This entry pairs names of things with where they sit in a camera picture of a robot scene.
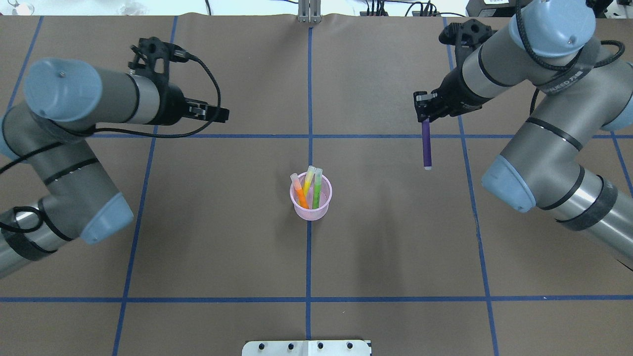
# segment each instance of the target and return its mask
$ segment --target white background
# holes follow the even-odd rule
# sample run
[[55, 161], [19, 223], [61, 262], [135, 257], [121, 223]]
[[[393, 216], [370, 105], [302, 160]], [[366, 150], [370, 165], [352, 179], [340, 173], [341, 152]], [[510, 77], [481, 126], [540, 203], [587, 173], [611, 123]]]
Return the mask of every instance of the white background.
[[[128, 3], [140, 4], [145, 15], [181, 15], [197, 12], [206, 14], [204, 0], [18, 0], [30, 3], [35, 7], [34, 15], [119, 15], [121, 8]], [[298, 6], [281, 0], [209, 0], [214, 15], [276, 15], [296, 14]], [[468, 0], [433, 0], [441, 12], [455, 12], [466, 15]], [[385, 9], [389, 16], [403, 16], [408, 4], [387, 3]], [[13, 7], [7, 0], [0, 0], [0, 13], [10, 15]], [[365, 11], [365, 0], [322, 0], [323, 15], [340, 13], [358, 16]], [[613, 4], [609, 7], [608, 16], [618, 13], [620, 17], [633, 15], [631, 7]]]

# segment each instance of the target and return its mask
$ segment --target light blue joint cap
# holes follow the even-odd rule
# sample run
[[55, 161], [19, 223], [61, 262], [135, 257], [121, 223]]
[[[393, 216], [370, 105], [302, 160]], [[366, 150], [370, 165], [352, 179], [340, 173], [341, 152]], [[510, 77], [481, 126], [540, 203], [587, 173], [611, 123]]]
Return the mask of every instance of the light blue joint cap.
[[624, 107], [624, 110], [618, 115], [617, 118], [614, 118], [610, 123], [602, 126], [600, 129], [604, 131], [617, 131], [625, 128], [633, 124], [633, 96], [629, 100], [627, 106]]
[[43, 58], [31, 65], [24, 81], [28, 107], [53, 121], [86, 117], [97, 106], [102, 93], [97, 70], [78, 60]]
[[[585, 0], [534, 0], [523, 8], [523, 22], [536, 54], [556, 58], [582, 48], [596, 30], [596, 15]], [[517, 16], [512, 16], [510, 37], [525, 49], [518, 34]]]
[[128, 226], [133, 218], [134, 214], [123, 194], [118, 193], [85, 226], [81, 238], [88, 245], [94, 245]]
[[488, 168], [481, 184], [518, 212], [525, 213], [536, 206], [536, 199], [523, 177], [501, 155]]
[[0, 117], [0, 153], [9, 157], [12, 161], [15, 161], [19, 157], [18, 155], [15, 154], [15, 152], [13, 152], [13, 150], [9, 147], [9, 145], [6, 143], [6, 140], [4, 139], [4, 117], [5, 116], [6, 115], [3, 115], [2, 117]]

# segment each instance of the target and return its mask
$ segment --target robotic arm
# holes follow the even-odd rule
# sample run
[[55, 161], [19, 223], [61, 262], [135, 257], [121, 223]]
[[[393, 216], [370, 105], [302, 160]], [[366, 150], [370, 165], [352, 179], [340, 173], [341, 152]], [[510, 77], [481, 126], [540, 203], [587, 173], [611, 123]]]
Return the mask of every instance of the robotic arm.
[[[430, 94], [414, 93], [418, 121], [478, 110], [531, 81], [546, 97], [484, 174], [483, 186], [519, 212], [539, 207], [568, 229], [590, 232], [633, 269], [633, 199], [574, 161], [599, 129], [633, 123], [633, 65], [617, 59], [622, 44], [593, 37], [591, 2], [532, 1], [522, 11], [517, 3], [517, 15], [494, 34], [476, 20], [444, 30], [440, 41], [459, 46], [458, 67]], [[620, 51], [612, 55], [602, 44]]]
[[[30, 67], [25, 79], [26, 102], [0, 118], [0, 152], [28, 159], [50, 195], [27, 207], [0, 215], [0, 277], [40, 260], [65, 243], [81, 237], [94, 244], [128, 225], [133, 218], [125, 198], [85, 142], [99, 122], [172, 125], [181, 117], [225, 122], [220, 92], [202, 61], [158, 38], [132, 46], [130, 74], [94, 68], [77, 60], [44, 58]], [[157, 68], [162, 60], [162, 68]], [[169, 83], [170, 62], [199, 62], [218, 89], [218, 106], [185, 98]]]

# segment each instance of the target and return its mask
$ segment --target white bracket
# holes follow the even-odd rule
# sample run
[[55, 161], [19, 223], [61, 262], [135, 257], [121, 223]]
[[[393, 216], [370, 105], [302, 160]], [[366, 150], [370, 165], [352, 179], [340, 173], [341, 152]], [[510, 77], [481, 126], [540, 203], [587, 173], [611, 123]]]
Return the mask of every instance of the white bracket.
[[321, 0], [299, 0], [299, 22], [319, 23], [321, 19]]
[[242, 356], [372, 356], [372, 342], [365, 340], [250, 341]]

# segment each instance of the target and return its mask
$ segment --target plastic cup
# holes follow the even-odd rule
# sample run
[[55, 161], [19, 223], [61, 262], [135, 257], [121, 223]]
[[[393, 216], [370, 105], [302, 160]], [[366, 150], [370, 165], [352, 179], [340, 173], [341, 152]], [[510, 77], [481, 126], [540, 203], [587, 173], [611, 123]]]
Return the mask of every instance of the plastic cup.
[[[306, 178], [306, 172], [299, 174], [299, 182], [303, 186], [303, 181]], [[308, 196], [306, 200], [308, 201], [308, 206], [312, 206], [312, 198], [314, 194], [314, 183], [310, 186], [310, 190], [308, 191]], [[332, 199], [332, 185], [330, 181], [323, 175], [321, 181], [321, 198], [319, 199], [319, 207], [316, 209], [305, 209], [299, 205], [297, 201], [297, 194], [294, 192], [294, 188], [292, 184], [290, 185], [290, 200], [292, 200], [292, 204], [294, 205], [294, 211], [297, 212], [304, 220], [314, 221], [321, 219], [325, 213], [327, 213], [327, 208], [330, 205], [330, 199]]]

